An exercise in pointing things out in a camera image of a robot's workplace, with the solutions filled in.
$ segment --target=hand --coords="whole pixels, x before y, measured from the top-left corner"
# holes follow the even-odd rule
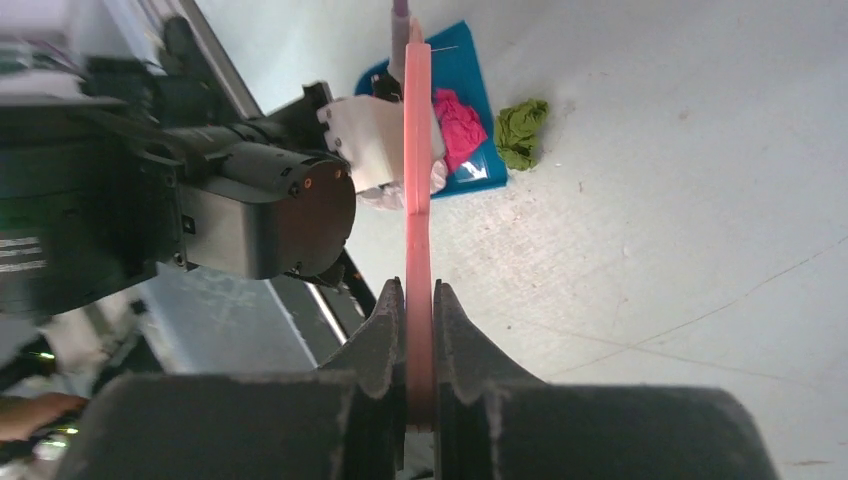
[[[62,393],[22,399],[0,411],[0,442],[27,440],[39,428],[65,413],[81,409],[86,402],[82,397]]]

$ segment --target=pink cloth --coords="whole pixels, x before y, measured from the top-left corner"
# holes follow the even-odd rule
[[[445,139],[445,163],[448,173],[455,172],[477,150],[488,135],[480,123],[480,116],[473,108],[459,103],[456,92],[446,88],[436,90],[433,110],[442,126]]]

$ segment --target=pink strip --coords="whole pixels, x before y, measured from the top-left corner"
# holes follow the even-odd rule
[[[406,47],[403,173],[406,194],[407,425],[432,429],[435,409],[433,284],[430,277],[430,45],[413,22]]]

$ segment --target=stain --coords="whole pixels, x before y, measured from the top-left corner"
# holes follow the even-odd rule
[[[825,460],[804,460],[802,462],[789,462],[787,463],[787,465],[791,467],[813,467],[816,465],[827,465],[829,463],[833,462],[828,462]]]

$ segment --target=crumpled green paper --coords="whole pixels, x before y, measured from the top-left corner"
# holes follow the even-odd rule
[[[548,118],[548,102],[531,98],[504,108],[495,122],[495,147],[508,168],[528,170],[539,160],[532,157],[539,144],[536,132]]]

